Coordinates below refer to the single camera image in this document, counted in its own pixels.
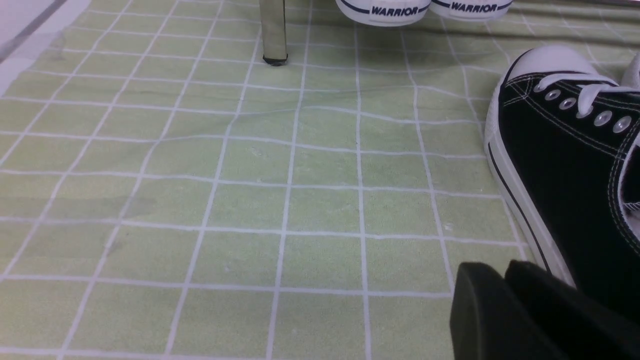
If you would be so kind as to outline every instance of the white rubber sole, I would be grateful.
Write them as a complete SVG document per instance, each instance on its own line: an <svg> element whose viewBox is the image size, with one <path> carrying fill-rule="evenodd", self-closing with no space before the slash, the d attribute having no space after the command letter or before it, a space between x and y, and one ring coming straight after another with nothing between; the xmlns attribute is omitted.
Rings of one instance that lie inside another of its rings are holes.
<svg viewBox="0 0 640 360"><path fill-rule="evenodd" d="M359 22L361 24L376 26L378 28L396 28L398 26L406 26L411 25L414 22L418 22L422 20L424 15L427 13L427 10L420 12L420 15L417 17L412 17L410 20L406 21L397 21L397 22L382 22L382 21L372 21L368 13L361 12L364 9L352 9L347 4L345 4L342 0L336 0L336 4L338 4L338 8L340 11L349 19Z"/></svg>
<svg viewBox="0 0 640 360"><path fill-rule="evenodd" d="M535 262L558 279L575 287L573 277L562 255L560 255L555 241L527 193L502 142L500 127L498 126L498 98L505 76L506 74L500 79L493 91L485 123L484 151L489 168L498 183L500 193L507 202L531 248Z"/></svg>
<svg viewBox="0 0 640 360"><path fill-rule="evenodd" d="M497 20L507 14L509 11L509 6L504 9L497 10L495 12L490 13L490 15L483 16L482 13L478 13L477 16L473 17L462 17L456 16L455 12L451 11L451 4L447 4L443 1L432 2L429 7L432 12L438 14L440 17L444 17L446 19L457 20L457 21L466 21L466 22L483 22L483 21L491 21Z"/></svg>

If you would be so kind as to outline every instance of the canvas sneaker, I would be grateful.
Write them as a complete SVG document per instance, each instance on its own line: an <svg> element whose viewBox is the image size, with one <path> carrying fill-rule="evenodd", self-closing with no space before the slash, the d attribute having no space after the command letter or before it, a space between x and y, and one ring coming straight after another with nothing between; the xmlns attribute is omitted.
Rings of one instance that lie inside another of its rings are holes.
<svg viewBox="0 0 640 360"><path fill-rule="evenodd" d="M505 73L484 143L536 262L640 323L639 133L640 90L550 45Z"/></svg>

